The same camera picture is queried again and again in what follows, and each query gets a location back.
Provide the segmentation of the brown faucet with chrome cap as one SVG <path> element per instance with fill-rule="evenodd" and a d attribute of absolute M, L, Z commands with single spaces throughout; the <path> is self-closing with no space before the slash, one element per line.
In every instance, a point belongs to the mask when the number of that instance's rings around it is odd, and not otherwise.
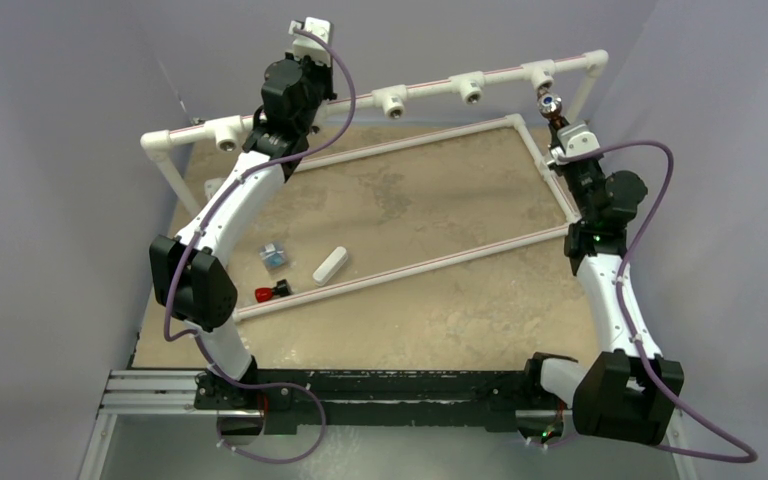
<path fill-rule="evenodd" d="M 559 130 L 568 125 L 563 114 L 561 98 L 548 89 L 538 91 L 537 106 L 540 115 L 552 128 Z"/>

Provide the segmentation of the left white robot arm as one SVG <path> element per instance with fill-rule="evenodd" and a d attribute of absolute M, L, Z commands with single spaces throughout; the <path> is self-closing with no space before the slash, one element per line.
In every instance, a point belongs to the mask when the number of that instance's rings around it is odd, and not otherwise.
<path fill-rule="evenodd" d="M 238 291 L 227 271 L 230 255 L 247 227 L 313 154 L 308 137 L 322 103 L 333 100 L 337 59 L 324 62 L 288 54 L 265 71 L 262 104 L 241 146 L 232 173 L 194 220 L 172 237 L 149 246 L 157 303 L 164 308 L 163 334 L 176 340 L 170 324 L 184 323 L 208 368 L 222 378 L 219 395 L 232 408 L 257 399 L 258 382 L 247 373 L 252 354 L 236 332 L 232 312 Z"/>

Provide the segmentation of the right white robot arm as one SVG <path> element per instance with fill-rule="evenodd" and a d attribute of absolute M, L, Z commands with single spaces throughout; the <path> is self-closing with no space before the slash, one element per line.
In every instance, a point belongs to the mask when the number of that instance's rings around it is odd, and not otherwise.
<path fill-rule="evenodd" d="M 631 285 L 627 226 L 648 189 L 631 171 L 605 174 L 595 158 L 548 168 L 565 181 L 580 215 L 568 227 L 564 254 L 585 293 L 601 351 L 589 367 L 536 355 L 538 370 L 524 376 L 521 392 L 536 407 L 564 402 L 580 434 L 658 445 L 675 409 L 669 396 L 681 392 L 684 372 L 648 332 Z"/>

